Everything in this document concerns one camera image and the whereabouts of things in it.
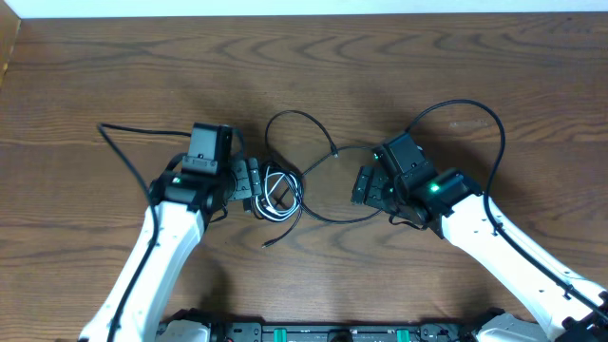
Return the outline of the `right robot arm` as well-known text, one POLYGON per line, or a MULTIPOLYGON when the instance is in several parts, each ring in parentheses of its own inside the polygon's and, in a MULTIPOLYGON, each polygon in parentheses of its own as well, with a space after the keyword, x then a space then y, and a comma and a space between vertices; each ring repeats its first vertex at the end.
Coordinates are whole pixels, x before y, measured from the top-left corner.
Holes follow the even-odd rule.
POLYGON ((389 214, 390 223, 432 230, 483 265, 532 314, 492 314, 463 332, 473 341, 604 341, 607 291, 557 260, 524 233, 462 171, 438 173, 410 134, 372 150, 351 200, 389 214))

